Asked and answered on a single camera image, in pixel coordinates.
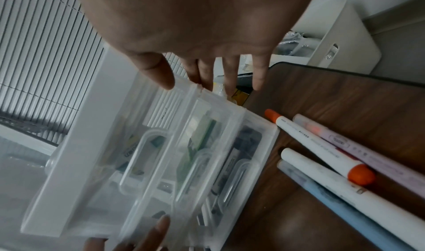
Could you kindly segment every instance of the plastic drawer organizer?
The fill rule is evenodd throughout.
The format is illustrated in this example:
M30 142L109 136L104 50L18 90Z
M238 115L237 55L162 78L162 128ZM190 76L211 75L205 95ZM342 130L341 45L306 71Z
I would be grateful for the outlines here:
M277 135L184 78L158 89L109 49L21 232L141 239L169 214L170 250L220 250Z

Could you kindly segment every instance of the brown wooden table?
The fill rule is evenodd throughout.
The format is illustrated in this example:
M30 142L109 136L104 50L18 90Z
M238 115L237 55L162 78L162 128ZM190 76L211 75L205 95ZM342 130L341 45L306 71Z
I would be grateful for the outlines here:
M267 108L288 118L301 113L425 174L422 86L280 63L244 106L260 116ZM378 250L277 169L284 147L320 161L281 131L223 250ZM425 219L425 200L385 176L368 189Z

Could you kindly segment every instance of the orange marker tip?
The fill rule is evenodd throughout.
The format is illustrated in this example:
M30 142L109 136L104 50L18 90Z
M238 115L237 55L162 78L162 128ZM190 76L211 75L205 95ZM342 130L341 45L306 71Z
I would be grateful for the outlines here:
M264 114L266 115L266 118L270 119L274 123L276 123L276 120L278 119L278 117L282 116L281 114L271 109L266 109Z
M360 186L369 185L375 182L375 174L366 164L359 164L351 168L347 178L349 181Z

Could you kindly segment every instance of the white storage container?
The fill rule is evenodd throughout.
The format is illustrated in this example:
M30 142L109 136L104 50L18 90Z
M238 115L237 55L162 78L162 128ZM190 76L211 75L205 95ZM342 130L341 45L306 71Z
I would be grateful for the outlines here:
M277 62L291 62L370 74L381 59L381 51L347 0L327 0L320 5L309 7L292 30L321 41L309 58L274 54L270 66ZM333 46L337 50L335 55L329 58L328 53ZM252 56L241 56L238 73L249 73L244 71L245 64L252 64ZM217 58L214 76L223 74L222 60Z
M187 244L220 250L277 126L180 77L164 99L124 56L112 49L104 56L68 136L45 167L21 232L137 241L169 214L170 250ZM208 229L192 223L202 205L219 207L222 221Z

